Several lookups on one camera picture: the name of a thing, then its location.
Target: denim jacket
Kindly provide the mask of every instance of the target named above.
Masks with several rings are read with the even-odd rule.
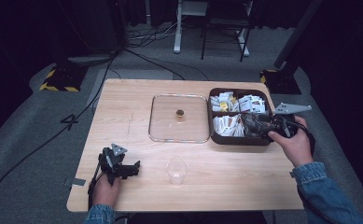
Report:
[[[363,223],[352,202],[330,178],[324,164],[312,162],[296,167],[291,175],[296,179],[301,195],[324,216],[335,223]],[[305,207],[309,223],[327,223]],[[96,204],[88,213],[85,224],[112,224],[117,213],[108,205]]]

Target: glass lid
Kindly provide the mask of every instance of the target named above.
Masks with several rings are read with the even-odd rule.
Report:
[[[155,95],[148,134],[156,142],[206,142],[210,137],[206,98],[172,93]]]

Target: person's right hand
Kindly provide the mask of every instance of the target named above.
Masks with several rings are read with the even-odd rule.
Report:
[[[295,121],[307,128],[305,119],[295,116]],[[298,129],[297,134],[291,138],[285,138],[273,131],[270,131],[268,135],[283,148],[286,157],[292,162],[294,167],[313,162],[309,137],[302,129]]]

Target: dark tray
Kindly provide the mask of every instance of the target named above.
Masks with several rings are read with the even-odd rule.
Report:
[[[267,113],[270,116],[272,115],[272,110],[268,104],[268,98],[265,95],[265,93],[263,93],[262,91],[215,88],[210,91],[210,97],[218,96],[221,92],[226,92],[226,91],[232,91],[233,96],[236,97],[237,99],[242,98],[245,95],[250,95],[250,94],[259,96],[260,98],[262,98],[262,100],[265,101],[265,108],[266,108]],[[226,115],[235,116],[237,114],[241,114],[242,112],[216,112],[216,111],[213,111],[210,97],[208,99],[208,104],[209,104],[208,113],[209,113],[209,119],[210,119],[210,122],[209,122],[210,135],[211,135],[211,139],[213,139],[213,141],[215,143],[220,144],[220,145],[242,145],[242,146],[267,146],[270,144],[270,141],[268,139],[264,139],[261,137],[252,137],[252,136],[232,137],[232,136],[222,136],[222,135],[219,135],[218,133],[216,133],[216,131],[214,131],[213,118],[215,118],[217,116],[222,117],[222,116],[226,116]]]

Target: chair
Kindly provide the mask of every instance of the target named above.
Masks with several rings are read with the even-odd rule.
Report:
[[[229,41],[207,40],[208,29],[218,30],[238,30],[237,44],[243,44],[242,55],[240,62],[244,57],[244,50],[246,47],[247,39],[250,34],[251,28],[253,28],[249,15],[247,12],[248,0],[208,0],[206,14],[204,17],[204,23],[202,28],[202,57],[204,57],[204,49],[206,42],[216,43],[230,43]],[[239,37],[244,34],[244,29],[247,30],[244,42],[239,42]]]

